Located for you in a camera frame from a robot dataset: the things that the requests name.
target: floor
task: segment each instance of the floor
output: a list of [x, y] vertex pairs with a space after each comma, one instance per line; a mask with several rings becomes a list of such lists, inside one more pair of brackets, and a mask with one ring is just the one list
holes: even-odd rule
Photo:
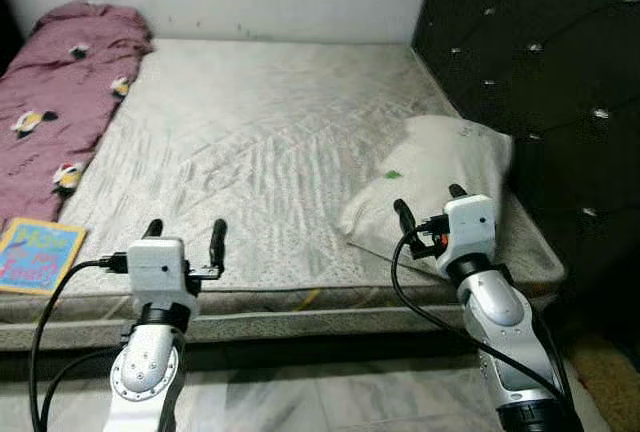
[[[500, 430], [475, 360], [463, 355], [192, 372], [176, 406], [178, 430]], [[585, 430], [608, 431], [573, 369], [569, 375]], [[63, 383], [52, 405], [49, 430], [101, 430], [109, 398], [106, 378]], [[24, 382], [0, 382], [0, 415], [0, 430], [29, 430]]]

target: colorful book cover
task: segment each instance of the colorful book cover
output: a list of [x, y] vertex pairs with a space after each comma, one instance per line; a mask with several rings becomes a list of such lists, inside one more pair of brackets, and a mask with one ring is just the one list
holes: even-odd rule
[[81, 227], [13, 219], [0, 242], [0, 292], [51, 295], [85, 235]]

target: mattress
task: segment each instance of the mattress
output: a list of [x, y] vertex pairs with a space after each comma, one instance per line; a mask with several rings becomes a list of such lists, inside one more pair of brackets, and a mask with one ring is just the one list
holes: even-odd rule
[[[429, 330], [398, 308], [389, 262], [348, 245], [341, 208], [402, 140], [403, 120], [457, 115], [402, 45], [158, 39], [60, 222], [89, 234], [78, 261], [126, 250], [154, 218], [208, 261], [228, 225], [226, 272], [204, 284], [191, 340]], [[506, 194], [499, 259], [546, 301], [562, 264]], [[419, 303], [460, 323], [451, 286], [404, 268]], [[42, 298], [0, 296], [5, 349], [28, 346]], [[87, 269], [67, 286], [45, 347], [108, 345], [134, 318], [126, 276]]]

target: white pillow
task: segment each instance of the white pillow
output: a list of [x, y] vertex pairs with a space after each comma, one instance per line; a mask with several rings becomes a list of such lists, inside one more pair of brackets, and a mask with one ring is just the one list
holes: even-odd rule
[[[469, 194], [492, 197], [498, 221], [511, 162], [511, 137], [475, 122], [428, 115], [405, 120], [405, 129], [404, 142], [378, 166], [380, 177], [347, 204], [338, 222], [349, 243], [389, 260], [402, 237], [394, 200], [404, 199], [419, 224], [442, 213], [449, 185], [457, 183]], [[406, 249], [401, 263], [433, 271], [432, 258], [412, 261]]]

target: dark tufted headboard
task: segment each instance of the dark tufted headboard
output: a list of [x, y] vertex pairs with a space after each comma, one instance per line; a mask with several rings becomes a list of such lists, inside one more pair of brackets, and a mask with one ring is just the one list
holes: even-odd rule
[[516, 137], [511, 186], [570, 287], [638, 247], [640, 0], [424, 0], [414, 48], [463, 116]]

